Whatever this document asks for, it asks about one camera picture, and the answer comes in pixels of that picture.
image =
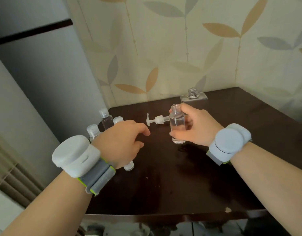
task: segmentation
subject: table top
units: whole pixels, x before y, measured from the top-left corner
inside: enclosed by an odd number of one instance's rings
[[[206,92],[201,103],[223,126],[238,123],[253,142],[302,169],[302,125],[244,90],[235,87]],[[168,116],[179,97],[111,108],[114,117],[146,123]],[[229,164],[218,166],[205,155],[208,148],[186,142],[174,144],[170,124],[151,123],[149,137],[132,171],[117,170],[93,197],[86,218],[112,222],[177,223],[259,217],[263,205]],[[232,212],[226,213],[226,207]]]

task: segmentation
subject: wallpaper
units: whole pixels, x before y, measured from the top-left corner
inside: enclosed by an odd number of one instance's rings
[[[302,121],[302,0],[67,0],[108,107],[239,86]]]

